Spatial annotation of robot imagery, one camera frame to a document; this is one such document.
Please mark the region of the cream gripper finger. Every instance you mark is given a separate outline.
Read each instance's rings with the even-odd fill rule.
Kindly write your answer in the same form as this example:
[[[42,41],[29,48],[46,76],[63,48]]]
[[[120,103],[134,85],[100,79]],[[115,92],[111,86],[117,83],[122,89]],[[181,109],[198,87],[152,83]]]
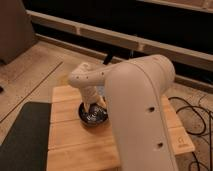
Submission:
[[[84,108],[85,108],[85,111],[88,113],[89,112],[89,108],[90,108],[90,104],[89,103],[84,103]]]
[[[104,108],[104,109],[107,108],[106,103],[105,103],[105,101],[104,101],[104,99],[103,99],[102,97],[99,98],[97,104],[98,104],[99,106],[101,106],[102,108]]]

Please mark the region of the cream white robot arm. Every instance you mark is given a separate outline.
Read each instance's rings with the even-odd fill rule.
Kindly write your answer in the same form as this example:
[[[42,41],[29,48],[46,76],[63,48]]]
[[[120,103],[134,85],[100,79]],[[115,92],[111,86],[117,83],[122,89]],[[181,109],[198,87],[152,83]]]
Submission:
[[[87,63],[69,75],[69,84],[93,102],[103,86],[122,171],[178,171],[161,97],[175,69],[162,55],[126,60],[92,70]]]

